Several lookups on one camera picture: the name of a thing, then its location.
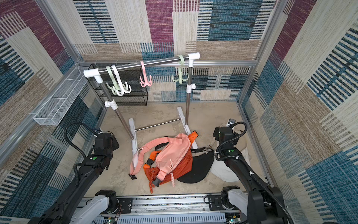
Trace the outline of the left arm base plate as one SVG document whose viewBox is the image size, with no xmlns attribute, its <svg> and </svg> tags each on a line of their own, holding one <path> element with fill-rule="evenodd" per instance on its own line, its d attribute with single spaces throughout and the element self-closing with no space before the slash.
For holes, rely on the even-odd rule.
<svg viewBox="0 0 358 224">
<path fill-rule="evenodd" d="M 114 214 L 130 214 L 133 204 L 133 198 L 117 198 L 117 209 L 115 210 Z"/>
</svg>

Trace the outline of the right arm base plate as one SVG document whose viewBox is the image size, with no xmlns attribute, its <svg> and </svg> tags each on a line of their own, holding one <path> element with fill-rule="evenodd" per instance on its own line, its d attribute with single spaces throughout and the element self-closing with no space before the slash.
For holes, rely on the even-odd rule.
<svg viewBox="0 0 358 224">
<path fill-rule="evenodd" d="M 224 210 L 232 210 L 233 207 L 227 207 L 224 205 L 222 201 L 222 197 L 219 195 L 206 195 L 204 198 L 204 202 L 209 205 L 210 211 L 224 211 Z"/>
</svg>

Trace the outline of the white metal garment rack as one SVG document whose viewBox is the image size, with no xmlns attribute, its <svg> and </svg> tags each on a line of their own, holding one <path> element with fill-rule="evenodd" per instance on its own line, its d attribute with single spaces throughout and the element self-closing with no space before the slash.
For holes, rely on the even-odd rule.
<svg viewBox="0 0 358 224">
<path fill-rule="evenodd" d="M 185 130 L 185 133 L 190 134 L 191 130 L 189 128 L 189 112 L 190 112 L 190 101 L 191 101 L 191 93 L 192 90 L 194 90 L 196 88 L 195 84 L 192 82 L 192 76 L 193 76 L 193 70 L 194 70 L 194 61 L 195 60 L 199 60 L 200 59 L 200 53 L 189 53 L 187 56 L 184 57 L 184 61 L 188 61 L 188 75 L 189 75 L 189 80 L 187 81 L 186 84 L 186 112 L 184 113 L 181 107 L 178 107 L 178 113 L 179 113 L 179 118 L 174 119 L 169 121 L 171 122 L 175 122 L 180 120 L 182 122 L 183 128 Z M 149 66 L 155 66 L 155 65 L 162 65 L 162 64 L 167 64 L 167 63 L 174 63 L 174 62 L 180 62 L 180 58 L 178 56 L 176 57 L 172 57 L 172 58 L 165 58 L 165 59 L 158 59 L 158 60 L 152 60 L 152 61 L 144 61 L 144 65 L 145 68 L 149 67 Z M 118 72 L 119 71 L 126 71 L 129 69 L 136 69 L 136 68 L 141 68 L 141 63 L 132 63 L 132 64 L 127 64 L 127 65 L 121 65 L 116 67 Z M 118 105 L 115 102 L 115 100 L 112 98 L 111 94 L 109 93 L 109 91 L 106 89 L 104 83 L 103 83 L 103 79 L 101 77 L 102 74 L 108 73 L 106 68 L 105 69 L 90 69 L 90 70 L 85 70 L 84 71 L 84 76 L 86 78 L 91 78 L 94 77 L 96 82 L 98 84 L 100 84 L 100 86 L 103 88 L 104 93 L 107 97 L 107 101 L 104 102 L 105 107 L 110 107 L 112 108 L 112 110 L 114 110 L 114 112 L 116 113 L 117 117 L 120 119 L 122 125 L 124 126 L 126 132 L 128 133 L 128 135 L 131 138 L 131 145 L 132 145 L 132 154 L 133 154 L 133 159 L 134 159 L 134 165 L 136 166 L 138 164 L 138 157 L 139 157 L 139 153 L 138 153 L 138 141 L 137 141 L 137 135 L 136 135 L 136 131 L 137 129 L 135 128 L 135 124 L 134 124 L 134 120 L 133 119 L 129 119 L 129 123 L 127 123 L 123 117 L 123 115 L 121 114 L 120 110 L 118 109 Z"/>
</svg>

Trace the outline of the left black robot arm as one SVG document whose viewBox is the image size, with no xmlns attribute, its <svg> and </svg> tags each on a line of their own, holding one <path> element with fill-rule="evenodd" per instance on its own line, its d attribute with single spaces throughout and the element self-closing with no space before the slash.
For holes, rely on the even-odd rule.
<svg viewBox="0 0 358 224">
<path fill-rule="evenodd" d="M 82 209 L 77 209 L 90 186 L 103 171 L 108 170 L 113 151 L 119 148 L 119 143 L 112 132 L 96 132 L 81 122 L 78 122 L 78 125 L 85 127 L 95 136 L 95 144 L 86 155 L 69 140 L 67 130 L 71 125 L 65 127 L 65 140 L 80 152 L 83 161 L 74 164 L 75 177 L 57 201 L 41 217 L 31 218 L 29 221 L 31 224 L 89 224 L 102 212 L 113 214 L 118 210 L 119 202 L 113 190 L 100 191 L 99 195 L 93 197 Z"/>
</svg>

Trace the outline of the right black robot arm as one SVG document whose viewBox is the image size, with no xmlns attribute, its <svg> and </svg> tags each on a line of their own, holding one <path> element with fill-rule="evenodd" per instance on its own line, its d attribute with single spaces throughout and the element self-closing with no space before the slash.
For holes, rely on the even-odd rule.
<svg viewBox="0 0 358 224">
<path fill-rule="evenodd" d="M 247 130 L 247 124 L 239 121 L 216 127 L 213 132 L 219 143 L 215 159 L 224 162 L 246 190 L 243 193 L 238 187 L 226 187 L 222 191 L 223 205 L 227 209 L 238 208 L 246 216 L 243 224 L 292 224 L 294 221 L 286 210 L 281 190 L 262 180 L 236 148 L 238 140 Z"/>
</svg>

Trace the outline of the black crossbody bag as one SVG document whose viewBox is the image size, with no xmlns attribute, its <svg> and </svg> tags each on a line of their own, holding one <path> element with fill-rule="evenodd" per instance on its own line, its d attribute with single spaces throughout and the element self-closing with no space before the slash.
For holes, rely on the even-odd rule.
<svg viewBox="0 0 358 224">
<path fill-rule="evenodd" d="M 201 182 L 209 173 L 214 162 L 214 151 L 209 148 L 199 156 L 193 157 L 192 170 L 177 178 L 181 183 L 194 184 Z"/>
</svg>

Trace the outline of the cream white crossbody bag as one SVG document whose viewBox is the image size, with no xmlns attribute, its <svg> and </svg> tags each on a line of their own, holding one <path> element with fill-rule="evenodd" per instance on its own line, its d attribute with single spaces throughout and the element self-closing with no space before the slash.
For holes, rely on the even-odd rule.
<svg viewBox="0 0 358 224">
<path fill-rule="evenodd" d="M 247 146 L 248 144 L 245 137 L 240 138 L 236 145 L 236 147 L 244 156 L 245 161 L 250 166 Z M 239 181 L 239 178 L 236 176 L 236 174 L 229 167 L 227 167 L 223 161 L 217 161 L 214 159 L 210 171 L 224 182 L 233 183 Z"/>
</svg>

